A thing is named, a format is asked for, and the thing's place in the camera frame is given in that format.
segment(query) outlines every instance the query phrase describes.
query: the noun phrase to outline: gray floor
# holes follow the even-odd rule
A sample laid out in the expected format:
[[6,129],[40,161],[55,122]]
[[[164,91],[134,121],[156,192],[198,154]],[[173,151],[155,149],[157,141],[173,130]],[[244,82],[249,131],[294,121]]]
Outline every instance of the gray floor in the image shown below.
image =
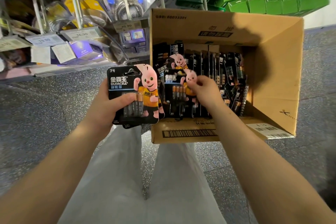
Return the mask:
[[[267,143],[317,189],[329,171],[325,145],[336,140],[336,30],[305,36],[296,138]],[[0,195],[36,166],[84,116],[106,76],[106,68],[80,71],[0,89]],[[157,145],[143,128],[144,191],[150,183]],[[224,217],[257,223],[220,143],[197,143],[196,151]]]

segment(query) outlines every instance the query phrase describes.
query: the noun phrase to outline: right hand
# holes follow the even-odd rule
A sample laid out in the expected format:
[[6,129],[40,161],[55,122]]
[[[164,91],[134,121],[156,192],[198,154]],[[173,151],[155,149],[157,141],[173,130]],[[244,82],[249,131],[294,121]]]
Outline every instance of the right hand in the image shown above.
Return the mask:
[[216,82],[204,75],[197,76],[197,84],[190,84],[188,87],[196,93],[199,102],[207,108],[211,114],[218,107],[225,105],[219,92]]

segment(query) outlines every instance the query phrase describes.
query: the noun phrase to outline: metal hose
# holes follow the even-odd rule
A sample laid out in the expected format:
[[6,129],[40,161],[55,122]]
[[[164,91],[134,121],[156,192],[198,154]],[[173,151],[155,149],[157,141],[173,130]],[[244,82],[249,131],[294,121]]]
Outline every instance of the metal hose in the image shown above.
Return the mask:
[[[140,3],[136,2],[135,0],[127,0],[127,1],[128,1],[128,6],[137,7],[138,11],[140,12],[141,17],[144,15],[145,11]],[[125,9],[126,9],[125,1],[120,2],[114,10],[113,19],[115,21],[119,21],[119,18]]]

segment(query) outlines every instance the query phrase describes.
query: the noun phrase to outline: light gray trousers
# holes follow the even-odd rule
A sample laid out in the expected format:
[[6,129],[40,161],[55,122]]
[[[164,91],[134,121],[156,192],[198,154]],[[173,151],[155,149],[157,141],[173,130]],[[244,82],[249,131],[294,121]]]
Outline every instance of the light gray trousers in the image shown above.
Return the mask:
[[161,144],[142,195],[141,127],[117,128],[91,159],[59,224],[226,224],[194,144]]

